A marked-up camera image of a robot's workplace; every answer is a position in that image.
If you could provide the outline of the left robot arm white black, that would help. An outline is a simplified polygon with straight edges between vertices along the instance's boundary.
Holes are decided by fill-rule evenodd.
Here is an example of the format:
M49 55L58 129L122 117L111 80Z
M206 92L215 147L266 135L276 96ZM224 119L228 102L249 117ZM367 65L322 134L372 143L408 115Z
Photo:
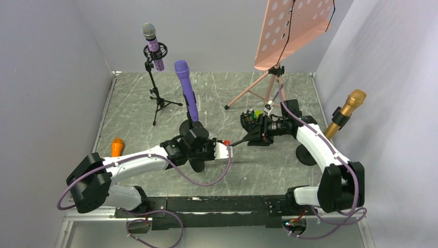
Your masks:
M209 138L206 129L193 128L185 135L137 153L106 158L97 152L90 153L67 177L67 191L78 213L109 206L124 208L141 217L149 208L146 193L140 186L123 187L119 182L149 172L178 169L187 162L200 172L206 161L231 158L229 141Z

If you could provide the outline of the glitter purple silver microphone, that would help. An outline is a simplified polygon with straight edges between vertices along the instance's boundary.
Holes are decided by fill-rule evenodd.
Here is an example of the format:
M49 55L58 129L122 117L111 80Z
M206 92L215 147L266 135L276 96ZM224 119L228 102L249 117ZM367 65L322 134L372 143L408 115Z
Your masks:
M159 42L156 37L155 27L151 23L145 23L142 26L142 32L147 40L148 49L150 52L150 58L154 63L157 71L161 72L165 69L163 60L159 58L162 53Z

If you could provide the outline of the orange microphone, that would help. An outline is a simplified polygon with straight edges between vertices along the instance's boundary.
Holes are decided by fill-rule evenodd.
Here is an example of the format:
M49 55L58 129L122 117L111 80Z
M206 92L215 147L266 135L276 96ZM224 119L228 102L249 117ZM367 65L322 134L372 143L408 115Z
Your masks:
M114 138L111 144L111 157L119 157L124 148L124 142L121 138Z

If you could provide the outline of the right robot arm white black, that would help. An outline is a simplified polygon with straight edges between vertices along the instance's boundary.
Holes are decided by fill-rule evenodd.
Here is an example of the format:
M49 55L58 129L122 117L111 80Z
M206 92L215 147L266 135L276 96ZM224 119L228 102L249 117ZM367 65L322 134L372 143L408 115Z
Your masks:
M281 116L246 111L240 115L240 122L247 131L243 141L248 146L270 146L274 137L291 135L300 142L296 158L302 164L317 164L321 169L318 186L302 185L288 189L285 208L290 214L299 214L305 206L315 206L330 213L364 205L363 165L338 152L323 136L316 120L302 114L297 100L284 101Z

